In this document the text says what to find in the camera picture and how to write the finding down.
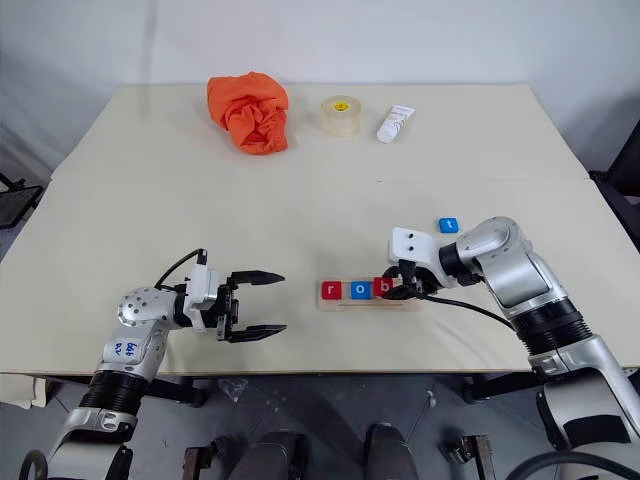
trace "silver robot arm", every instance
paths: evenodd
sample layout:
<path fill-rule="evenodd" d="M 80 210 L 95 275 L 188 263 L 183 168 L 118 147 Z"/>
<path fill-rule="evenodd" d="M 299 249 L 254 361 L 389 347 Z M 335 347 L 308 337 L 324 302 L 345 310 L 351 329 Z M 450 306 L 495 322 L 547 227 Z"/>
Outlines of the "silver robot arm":
<path fill-rule="evenodd" d="M 545 382 L 538 400 L 552 444 L 640 467 L 640 397 L 513 220 L 492 218 L 446 246 L 395 228 L 389 259 L 403 277 L 389 298 L 483 281 Z M 581 478 L 576 469 L 565 471 L 566 478 Z"/>
<path fill-rule="evenodd" d="M 192 257 L 197 257 L 196 264 L 184 284 L 162 285 Z M 120 299 L 119 324 L 104 346 L 87 393 L 69 412 L 47 461 L 38 452 L 30 452 L 25 459 L 44 467 L 38 480 L 128 478 L 133 452 L 124 443 L 133 435 L 140 401 L 158 373 L 171 330 L 216 329 L 217 340 L 235 343 L 261 340 L 286 328 L 256 325 L 233 331 L 238 322 L 233 291 L 238 284 L 266 285 L 284 277 L 258 270 L 233 272 L 221 284 L 218 273 L 207 269 L 206 263 L 206 250 L 196 250 L 173 265 L 154 287 L 137 288 Z"/>

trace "tape roll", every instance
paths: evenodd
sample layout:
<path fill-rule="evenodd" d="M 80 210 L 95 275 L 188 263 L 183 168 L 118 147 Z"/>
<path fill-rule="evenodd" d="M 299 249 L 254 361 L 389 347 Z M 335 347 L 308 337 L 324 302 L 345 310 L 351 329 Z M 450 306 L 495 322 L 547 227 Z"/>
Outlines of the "tape roll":
<path fill-rule="evenodd" d="M 353 97 L 336 95 L 322 102 L 322 127 L 339 137 L 348 137 L 360 131 L 362 105 Z"/>

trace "orange cloth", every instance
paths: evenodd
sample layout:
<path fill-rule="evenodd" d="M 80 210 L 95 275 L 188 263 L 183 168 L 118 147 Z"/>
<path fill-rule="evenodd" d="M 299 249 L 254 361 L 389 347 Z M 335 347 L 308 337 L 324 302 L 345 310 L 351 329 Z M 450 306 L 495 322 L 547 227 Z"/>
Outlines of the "orange cloth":
<path fill-rule="evenodd" d="M 266 155 L 287 148 L 284 126 L 289 98 L 269 75 L 213 77 L 207 84 L 207 102 L 211 119 L 231 132 L 240 150 Z"/>

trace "wire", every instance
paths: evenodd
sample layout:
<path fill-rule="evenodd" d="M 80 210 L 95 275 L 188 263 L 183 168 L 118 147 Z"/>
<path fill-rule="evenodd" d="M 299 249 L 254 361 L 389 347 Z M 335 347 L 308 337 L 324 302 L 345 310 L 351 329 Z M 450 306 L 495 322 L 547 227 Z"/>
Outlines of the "wire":
<path fill-rule="evenodd" d="M 524 480 L 538 470 L 561 463 L 590 465 L 628 480 L 640 480 L 640 473 L 613 460 L 582 452 L 549 452 L 530 458 L 509 474 L 507 480 Z"/>
<path fill-rule="evenodd" d="M 187 260 L 189 260 L 190 258 L 195 257 L 196 255 L 200 254 L 200 252 L 202 251 L 201 248 L 198 248 L 196 250 L 194 250 L 191 253 L 186 254 L 184 257 L 182 257 L 180 260 L 178 260 L 176 263 L 174 263 L 173 265 L 171 265 L 169 267 L 169 270 L 167 270 L 166 272 L 164 272 L 164 274 L 160 277 L 160 279 L 156 282 L 156 284 L 154 285 L 154 288 L 157 288 L 158 290 L 160 289 L 165 289 L 165 290 L 174 290 L 173 287 L 168 287 L 166 285 L 162 285 L 162 282 L 164 282 L 167 277 L 169 275 L 171 275 L 173 273 L 173 271 L 178 268 L 180 265 L 182 265 L 184 262 L 186 262 Z"/>
<path fill-rule="evenodd" d="M 409 288 L 411 290 L 411 293 L 413 293 L 415 297 L 419 298 L 420 300 L 427 300 L 429 302 L 442 303 L 444 305 L 451 305 L 453 307 L 461 307 L 461 308 L 466 308 L 468 310 L 473 310 L 474 312 L 481 313 L 483 315 L 486 315 L 487 317 L 493 318 L 494 320 L 503 324 L 505 327 L 513 330 L 513 325 L 511 325 L 504 318 L 496 315 L 493 312 L 490 312 L 489 310 L 485 310 L 484 308 L 477 307 L 476 305 L 472 305 L 470 303 L 459 302 L 458 300 L 449 300 L 447 298 L 432 297 L 431 295 L 420 293 L 416 289 L 411 288 L 409 286 L 406 286 L 406 287 Z"/>

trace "white wall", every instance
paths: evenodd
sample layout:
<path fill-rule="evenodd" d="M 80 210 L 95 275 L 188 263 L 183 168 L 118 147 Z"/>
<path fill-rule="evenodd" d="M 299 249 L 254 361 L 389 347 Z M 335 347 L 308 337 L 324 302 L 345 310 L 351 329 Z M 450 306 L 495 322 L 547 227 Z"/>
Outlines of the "white wall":
<path fill-rule="evenodd" d="M 0 152 L 41 175 L 119 83 L 257 70 L 529 82 L 584 164 L 606 168 L 640 118 L 639 20 L 637 0 L 0 0 Z"/>

